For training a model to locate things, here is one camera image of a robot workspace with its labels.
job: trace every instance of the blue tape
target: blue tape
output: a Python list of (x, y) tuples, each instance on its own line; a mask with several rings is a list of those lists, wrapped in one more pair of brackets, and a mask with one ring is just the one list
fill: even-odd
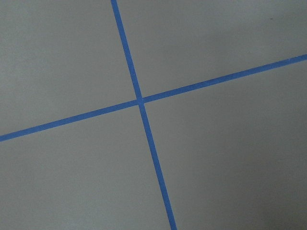
[(169, 90), (166, 92), (161, 92), (161, 93), (157, 93), (155, 95), (151, 95), (151, 96), (147, 96), (143, 98), (144, 103), (148, 103), (148, 102), (152, 102), (152, 101), (156, 101), (162, 98), (166, 98), (166, 97), (171, 97), (177, 94), (181, 94), (184, 92), (189, 92), (192, 90), (197, 90), (200, 88), (204, 88), (204, 87), (208, 87), (211, 85), (215, 85), (218, 83), (222, 83), (225, 81), (230, 81), (230, 80), (234, 80), (237, 78), (242, 78), (248, 75), (252, 75), (255, 73), (260, 73), (260, 72), (264, 72), (267, 70), (271, 70), (271, 69), (276, 69), (282, 66), (287, 66), (290, 64), (294, 64), (300, 61), (305, 61), (307, 60), (307, 54), (301, 55), (301, 56), (297, 56), (297, 57), (292, 57), (286, 60), (282, 60), (282, 61), (277, 61), (271, 64), (267, 64), (264, 66), (259, 66), (259, 67), (255, 67), (252, 69), (247, 69), (245, 71), (241, 71), (241, 72), (237, 72), (237, 73), (233, 73), (233, 74), (228, 74), (219, 78), (215, 78), (215, 79), (211, 79), (211, 80), (206, 80), (206, 81), (202, 81), (199, 83), (195, 83), (193, 85), (188, 85), (188, 86), (184, 86), (184, 87), (180, 87), (174, 90)]
[(103, 108), (103, 109), (98, 109), (95, 111), (91, 111), (85, 114), (79, 114), (76, 116), (71, 116), (68, 118), (64, 118), (58, 121), (53, 121), (47, 124), (43, 124), (43, 125), (39, 125), (39, 126), (35, 126), (35, 127), (31, 127), (31, 128), (26, 128), (17, 132), (13, 132), (13, 133), (9, 133), (9, 134), (5, 134), (0, 136), (0, 142), (1, 141), (5, 141), (5, 140), (9, 140), (9, 139), (13, 139), (13, 138), (17, 138), (17, 137), (21, 137), (24, 135), (28, 135), (31, 133), (36, 133), (39, 131), (43, 131), (46, 129), (50, 129), (50, 128), (54, 128), (54, 127), (58, 127), (58, 126), (63, 126), (72, 122), (76, 122), (76, 121), (81, 121), (81, 120), (85, 120), (94, 116), (99, 116), (102, 114), (108, 114), (117, 110), (121, 110), (121, 109), (125, 109), (125, 108), (129, 108), (132, 106), (136, 106), (138, 104), (138, 102), (136, 100), (134, 101), (129, 101), (129, 102), (125, 102), (125, 103), (121, 103), (121, 104), (116, 104), (107, 108)]
[(165, 209), (166, 209), (168, 221), (169, 221), (171, 230), (177, 230), (173, 210), (172, 210), (171, 203), (170, 203), (170, 200), (169, 200), (169, 197), (168, 197), (165, 181), (164, 181), (163, 174), (162, 174), (161, 165), (160, 165), (160, 162), (159, 162), (158, 154), (157, 154), (155, 144), (154, 144), (154, 140), (153, 140), (154, 138), (153, 138), (153, 135), (152, 135), (152, 132), (151, 132), (151, 129), (150, 129), (148, 116), (147, 116), (146, 109), (145, 109), (145, 106), (144, 106), (144, 101), (143, 101), (142, 93), (141, 93), (141, 90), (140, 90), (140, 85), (139, 85), (137, 75), (136, 75), (136, 72), (135, 72), (133, 60), (132, 60), (132, 57), (131, 57), (131, 53), (130, 53), (128, 41), (127, 41), (127, 38), (126, 38), (124, 26), (123, 26), (121, 16), (120, 16), (120, 13), (119, 13), (117, 1), (111, 0), (111, 4), (112, 4), (112, 7), (113, 7), (115, 20), (116, 20), (116, 24), (117, 24), (117, 27), (118, 27), (118, 32), (119, 32), (119, 36), (120, 36), (120, 39), (121, 39), (121, 43), (122, 43), (122, 46), (123, 46), (123, 49), (124, 49), (127, 65), (128, 65), (128, 68), (129, 68), (132, 84), (133, 84), (134, 91), (135, 91), (135, 95), (136, 95), (136, 98), (137, 98), (137, 101), (138, 101), (138, 104), (139, 104), (142, 122), (143, 122), (143, 125), (144, 125), (144, 129), (145, 129), (150, 153), (151, 153), (151, 156), (152, 156), (152, 159), (153, 159), (154, 169), (155, 169), (155, 172), (156, 172), (156, 175), (157, 175), (157, 178), (158, 178), (158, 182), (159, 182), (159, 186), (160, 186), (160, 190), (161, 190), (161, 193), (162, 193), (162, 198), (163, 198), (164, 206), (165, 206)]

